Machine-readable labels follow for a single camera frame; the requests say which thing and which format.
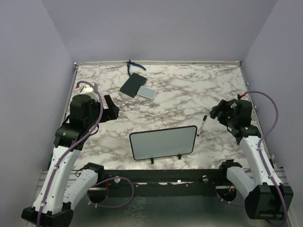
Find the black whiteboard marker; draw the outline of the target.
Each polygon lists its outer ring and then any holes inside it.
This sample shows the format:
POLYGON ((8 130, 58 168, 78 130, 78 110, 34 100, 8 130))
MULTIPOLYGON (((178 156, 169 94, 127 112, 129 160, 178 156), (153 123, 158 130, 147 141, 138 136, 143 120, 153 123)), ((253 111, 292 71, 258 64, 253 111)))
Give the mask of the black whiteboard marker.
POLYGON ((203 129, 204 125, 205 125, 206 119, 207 119, 207 115, 205 115, 205 116, 203 117, 201 126, 200 126, 200 128, 199 128, 199 130, 197 131, 197 134, 196 134, 197 137, 200 136, 200 134, 201 134, 201 132, 202 132, 202 129, 203 129))

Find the small whiteboard black frame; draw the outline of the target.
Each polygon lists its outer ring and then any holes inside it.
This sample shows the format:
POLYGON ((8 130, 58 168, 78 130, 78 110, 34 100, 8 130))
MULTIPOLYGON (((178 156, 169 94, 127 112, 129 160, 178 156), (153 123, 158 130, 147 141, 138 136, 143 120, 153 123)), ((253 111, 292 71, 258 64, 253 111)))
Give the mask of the small whiteboard black frame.
POLYGON ((195 125, 170 129, 133 132, 129 135, 133 159, 150 160, 193 152, 197 127, 195 125))

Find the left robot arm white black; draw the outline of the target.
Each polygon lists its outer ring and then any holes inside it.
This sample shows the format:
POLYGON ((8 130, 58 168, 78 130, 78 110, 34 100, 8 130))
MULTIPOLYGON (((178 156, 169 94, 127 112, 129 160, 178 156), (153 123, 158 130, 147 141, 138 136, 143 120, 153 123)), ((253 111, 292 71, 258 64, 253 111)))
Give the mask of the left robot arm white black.
POLYGON ((102 101, 91 95, 76 95, 70 113, 55 133, 52 161, 43 187, 32 206, 24 208, 21 217, 38 227, 67 227, 74 209, 90 187, 101 186, 105 179, 102 165, 87 163, 69 189, 66 189, 74 163, 94 127, 118 118, 119 108, 110 95, 102 101))

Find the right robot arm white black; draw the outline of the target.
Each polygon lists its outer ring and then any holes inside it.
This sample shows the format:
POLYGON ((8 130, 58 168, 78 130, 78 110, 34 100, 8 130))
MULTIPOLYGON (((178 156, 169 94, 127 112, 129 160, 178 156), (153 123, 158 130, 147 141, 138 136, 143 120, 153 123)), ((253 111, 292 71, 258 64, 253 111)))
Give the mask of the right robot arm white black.
POLYGON ((212 108, 210 117, 231 129, 253 176, 250 178, 239 163, 223 162, 217 179, 223 185, 232 183, 236 187, 250 219, 285 220, 294 193, 273 169, 259 129, 251 124, 251 114, 252 103, 241 99, 221 100, 212 108))

